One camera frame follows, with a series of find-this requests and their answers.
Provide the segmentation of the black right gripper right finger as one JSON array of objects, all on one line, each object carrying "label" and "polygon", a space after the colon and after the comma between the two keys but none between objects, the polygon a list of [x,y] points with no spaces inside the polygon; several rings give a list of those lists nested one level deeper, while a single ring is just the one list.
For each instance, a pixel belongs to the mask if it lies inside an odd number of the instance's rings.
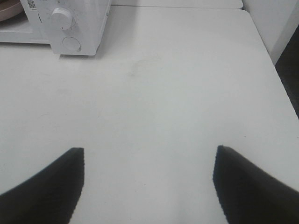
[{"label": "black right gripper right finger", "polygon": [[230,224],[297,224],[299,193],[234,149],[218,146],[213,183]]}]

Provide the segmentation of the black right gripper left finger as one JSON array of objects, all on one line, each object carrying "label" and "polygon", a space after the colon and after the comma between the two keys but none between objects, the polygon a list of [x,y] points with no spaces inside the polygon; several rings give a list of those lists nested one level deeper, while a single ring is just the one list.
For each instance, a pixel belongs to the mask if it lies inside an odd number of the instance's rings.
[{"label": "black right gripper left finger", "polygon": [[84,186],[84,150],[71,148],[0,195],[2,224],[68,224]]}]

